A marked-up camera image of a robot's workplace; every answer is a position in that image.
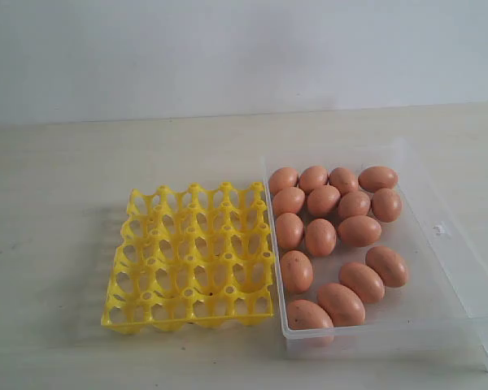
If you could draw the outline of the yellow plastic egg tray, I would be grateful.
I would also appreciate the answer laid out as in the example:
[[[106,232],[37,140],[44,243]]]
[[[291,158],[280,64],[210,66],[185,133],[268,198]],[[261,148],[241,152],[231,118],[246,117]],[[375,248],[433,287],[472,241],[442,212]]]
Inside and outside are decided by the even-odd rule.
[[[273,314],[275,255],[264,186],[134,189],[120,229],[104,327],[134,334],[186,324],[256,325]]]

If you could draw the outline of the clear plastic container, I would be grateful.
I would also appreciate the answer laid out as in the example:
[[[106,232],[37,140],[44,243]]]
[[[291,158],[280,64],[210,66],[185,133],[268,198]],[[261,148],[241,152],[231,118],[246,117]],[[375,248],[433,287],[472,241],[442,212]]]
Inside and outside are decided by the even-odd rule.
[[[345,167],[359,177],[368,210],[354,217],[302,210],[312,282],[287,290],[284,215],[270,211],[281,330],[293,358],[348,358],[480,346],[488,370],[488,271],[475,256],[405,141],[284,150],[263,160],[264,186],[283,167]],[[383,189],[364,183],[394,170]]]

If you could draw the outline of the brown speckled egg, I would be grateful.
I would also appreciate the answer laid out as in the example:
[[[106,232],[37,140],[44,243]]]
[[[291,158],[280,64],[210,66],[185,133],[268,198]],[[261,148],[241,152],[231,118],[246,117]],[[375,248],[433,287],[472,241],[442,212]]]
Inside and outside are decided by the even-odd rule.
[[[282,282],[288,293],[304,293],[311,287],[313,266],[305,253],[288,251],[281,257],[280,264]]]
[[[287,307],[287,317],[290,329],[320,329],[333,327],[333,321],[327,312],[319,305],[308,300],[291,301]]]

